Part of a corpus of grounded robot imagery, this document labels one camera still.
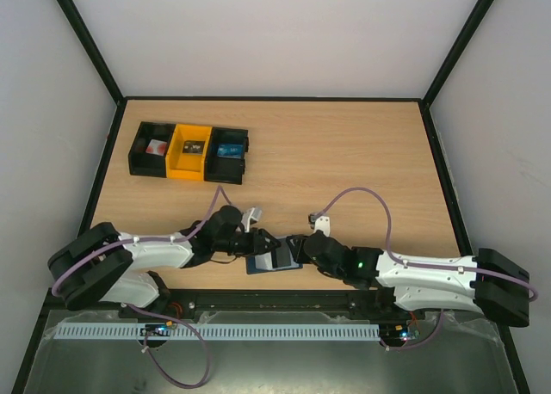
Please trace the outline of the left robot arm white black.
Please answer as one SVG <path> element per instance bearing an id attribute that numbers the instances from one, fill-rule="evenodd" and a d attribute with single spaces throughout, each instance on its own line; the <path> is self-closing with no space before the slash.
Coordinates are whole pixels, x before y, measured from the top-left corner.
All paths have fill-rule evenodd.
<path id="1" fill-rule="evenodd" d="M 67 309 L 79 311 L 97 302 L 146 308 L 161 296 L 156 268 L 195 268 L 216 253 L 235 257 L 265 255 L 280 241 L 255 227 L 259 210 L 241 212 L 225 205 L 189 228 L 163 236 L 138 236 L 103 222 L 55 253 L 47 262 L 52 294 Z"/>

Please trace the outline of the blue card holder wallet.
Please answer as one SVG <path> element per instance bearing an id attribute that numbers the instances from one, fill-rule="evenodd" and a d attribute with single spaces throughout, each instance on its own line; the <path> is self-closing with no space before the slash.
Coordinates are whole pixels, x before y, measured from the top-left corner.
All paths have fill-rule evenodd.
<path id="1" fill-rule="evenodd" d="M 302 269 L 303 265 L 301 263 L 296 263 L 296 267 L 286 270 L 273 270 L 271 266 L 271 253 L 264 255 L 255 255 L 254 257 L 246 258 L 246 273 L 247 274 L 267 274 L 279 271 L 295 270 Z"/>

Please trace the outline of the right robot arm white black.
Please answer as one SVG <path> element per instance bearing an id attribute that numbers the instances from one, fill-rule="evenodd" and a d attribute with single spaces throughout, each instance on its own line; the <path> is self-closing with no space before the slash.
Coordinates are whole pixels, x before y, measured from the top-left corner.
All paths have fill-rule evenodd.
<path id="1" fill-rule="evenodd" d="M 375 297 L 387 318 L 402 311 L 471 311 L 505 326 L 529 325 L 534 292 L 529 273 L 494 249 L 449 259 L 394 254 L 387 249 L 347 247 L 321 231 L 289 236 L 293 259 L 358 290 L 388 288 Z"/>

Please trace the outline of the blue white credit card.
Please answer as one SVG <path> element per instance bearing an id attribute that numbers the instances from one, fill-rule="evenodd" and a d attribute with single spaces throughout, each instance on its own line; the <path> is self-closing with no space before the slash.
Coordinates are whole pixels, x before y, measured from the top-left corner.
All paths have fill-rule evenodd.
<path id="1" fill-rule="evenodd" d="M 225 158 L 241 158 L 243 154 L 243 146 L 238 144 L 219 144 L 217 148 L 217 156 Z"/>

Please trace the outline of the black VIP credit card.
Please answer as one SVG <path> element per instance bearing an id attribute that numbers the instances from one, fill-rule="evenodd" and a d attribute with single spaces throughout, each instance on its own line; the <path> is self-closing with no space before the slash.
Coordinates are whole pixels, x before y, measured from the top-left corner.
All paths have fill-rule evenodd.
<path id="1" fill-rule="evenodd" d="M 201 155 L 205 146 L 204 140 L 186 140 L 183 143 L 183 154 Z"/>

